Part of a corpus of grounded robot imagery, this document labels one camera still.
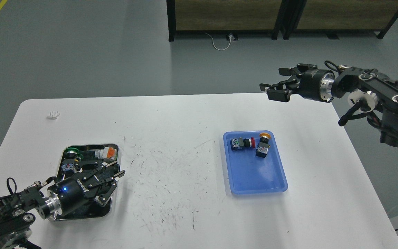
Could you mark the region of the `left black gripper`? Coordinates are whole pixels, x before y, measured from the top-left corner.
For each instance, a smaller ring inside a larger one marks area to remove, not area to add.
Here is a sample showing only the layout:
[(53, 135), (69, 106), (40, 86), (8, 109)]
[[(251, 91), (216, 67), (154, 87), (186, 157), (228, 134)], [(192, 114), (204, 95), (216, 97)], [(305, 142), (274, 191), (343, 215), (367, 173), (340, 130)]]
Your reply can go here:
[(79, 172), (47, 188), (44, 197), (49, 220), (94, 219), (108, 214), (108, 202), (117, 182), (126, 173), (112, 162), (93, 161), (80, 166)]

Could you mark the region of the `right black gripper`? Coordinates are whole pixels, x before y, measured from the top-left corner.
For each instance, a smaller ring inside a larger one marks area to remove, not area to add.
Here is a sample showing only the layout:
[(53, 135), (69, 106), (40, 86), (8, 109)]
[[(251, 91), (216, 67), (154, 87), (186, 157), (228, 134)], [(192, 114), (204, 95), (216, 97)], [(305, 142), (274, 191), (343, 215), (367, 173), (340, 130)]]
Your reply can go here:
[(269, 100), (289, 102), (290, 97), (297, 94), (308, 100), (333, 101), (333, 71), (318, 69), (314, 64), (298, 63), (294, 67), (281, 67), (278, 73), (290, 78), (275, 84), (259, 84), (260, 91), (265, 92)]

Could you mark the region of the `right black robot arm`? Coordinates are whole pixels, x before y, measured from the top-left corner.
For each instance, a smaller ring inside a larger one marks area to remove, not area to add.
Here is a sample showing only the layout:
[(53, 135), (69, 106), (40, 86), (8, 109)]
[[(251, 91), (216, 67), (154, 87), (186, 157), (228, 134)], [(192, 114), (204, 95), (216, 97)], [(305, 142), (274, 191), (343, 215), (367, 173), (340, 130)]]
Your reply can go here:
[(294, 94), (302, 98), (330, 103), (348, 95), (349, 110), (339, 118), (338, 125), (365, 118), (380, 132), (380, 143), (398, 148), (398, 80), (377, 69), (324, 62), (326, 69), (315, 64), (299, 63), (279, 68), (286, 80), (259, 85), (272, 101), (289, 102)]

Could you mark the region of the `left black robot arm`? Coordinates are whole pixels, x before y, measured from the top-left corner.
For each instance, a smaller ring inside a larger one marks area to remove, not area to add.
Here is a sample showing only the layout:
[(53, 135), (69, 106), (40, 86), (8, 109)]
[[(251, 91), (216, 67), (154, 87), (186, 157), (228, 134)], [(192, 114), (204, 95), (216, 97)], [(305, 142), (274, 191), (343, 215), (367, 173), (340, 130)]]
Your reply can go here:
[(28, 240), (30, 226), (36, 220), (31, 210), (36, 210), (42, 219), (50, 219), (66, 216), (90, 202), (106, 206), (125, 173), (117, 161), (113, 161), (95, 169), (82, 169), (61, 181), (51, 176), (19, 192), (7, 183), (10, 194), (0, 197), (0, 249), (17, 246), (37, 249), (38, 246)]

